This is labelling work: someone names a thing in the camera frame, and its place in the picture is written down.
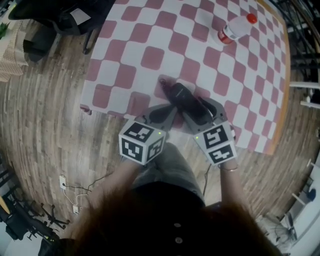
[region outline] black object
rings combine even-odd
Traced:
[[[32,41],[24,45],[33,61],[43,58],[49,52],[56,33],[74,36],[87,34],[83,53],[88,54],[92,32],[102,27],[114,2],[115,0],[21,0],[9,14],[9,19],[33,19],[46,27],[40,29]],[[90,19],[78,25],[71,15],[76,9],[85,12]]]
[[[44,204],[42,203],[41,204],[41,208],[42,210],[44,211],[45,215],[48,217],[48,220],[50,221],[50,225],[51,224],[56,224],[59,228],[61,229],[65,229],[66,226],[65,225],[68,225],[70,223],[70,220],[67,220],[67,221],[61,221],[61,220],[58,220],[56,219],[55,217],[55,206],[54,205],[51,205],[51,214],[49,214],[46,209],[44,209]]]
[[[192,117],[197,125],[212,123],[209,111],[184,85],[178,82],[169,86],[162,82],[161,87],[169,102],[177,107],[180,113],[185,112]]]
[[[288,30],[291,69],[298,70],[305,82],[314,80],[320,68],[320,54],[316,43],[320,45],[319,18],[308,0],[281,0],[270,2],[281,12]]]
[[[26,221],[19,214],[11,214],[5,223],[5,231],[13,240],[22,240],[29,231]]]
[[[51,244],[46,239],[41,240],[38,256],[49,256],[48,252],[51,250]]]

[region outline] pink and white checkered tablecloth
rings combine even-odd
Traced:
[[[250,36],[213,40],[236,16],[253,13]],[[81,108],[134,118],[167,103],[159,77],[224,105],[236,145],[267,152],[285,89],[283,25],[254,0],[117,0],[94,47]],[[185,128],[183,120],[175,122]]]

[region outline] wooden floor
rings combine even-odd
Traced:
[[[65,175],[72,186],[87,187],[119,164],[118,132],[124,120],[80,111],[79,103],[90,55],[82,54],[84,37],[64,36],[57,49],[39,63],[30,62],[24,74],[0,83],[0,148],[12,161],[25,192],[38,203],[55,204],[58,216],[73,219],[72,204],[59,186]],[[283,134],[273,156],[238,149],[245,192],[254,214],[281,216],[293,203],[291,193],[302,188],[319,142],[319,110],[301,106],[304,91],[290,89]],[[208,161],[185,134],[171,141],[190,163],[203,188]],[[82,189],[67,189],[75,200]],[[210,170],[206,202],[220,199],[220,177]]]

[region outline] cable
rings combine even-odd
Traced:
[[[70,201],[70,203],[73,204],[74,206],[77,206],[77,205],[78,205],[78,197],[80,197],[80,196],[88,196],[88,194],[78,194],[78,195],[75,197],[75,203],[74,203],[74,202],[72,202],[72,201],[70,200],[70,198],[66,195],[66,190],[65,190],[65,189],[63,190],[63,194],[65,195],[66,198],[68,198],[68,200]]]
[[[204,188],[203,188],[203,196],[205,196],[206,193],[206,189],[207,189],[207,183],[208,183],[208,174],[209,174],[209,170],[211,168],[211,163],[208,167],[208,169],[206,170],[205,174],[204,174],[204,179],[205,179],[205,183],[204,183]]]
[[[90,191],[90,192],[91,192],[90,189],[86,189],[86,188],[84,188],[84,187],[82,187],[82,186],[67,186],[67,185],[64,184],[64,183],[62,183],[62,185],[64,185],[66,188],[83,189],[83,190],[86,190],[86,191]]]
[[[92,182],[92,183],[88,186],[88,188],[87,188],[86,190],[87,190],[87,191],[90,191],[89,188],[90,188],[92,185],[94,185],[96,182],[102,180],[103,178],[107,177],[108,175],[110,175],[110,173],[107,173],[106,175],[102,176],[101,178],[96,179],[94,182]]]

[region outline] electrical outlet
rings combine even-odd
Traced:
[[[62,188],[63,190],[66,190],[66,184],[67,184],[67,181],[66,181],[66,177],[63,176],[63,175],[60,175],[60,188]]]
[[[73,206],[73,213],[76,214],[76,215],[79,214],[79,207],[78,207],[78,205],[74,205],[74,206]]]

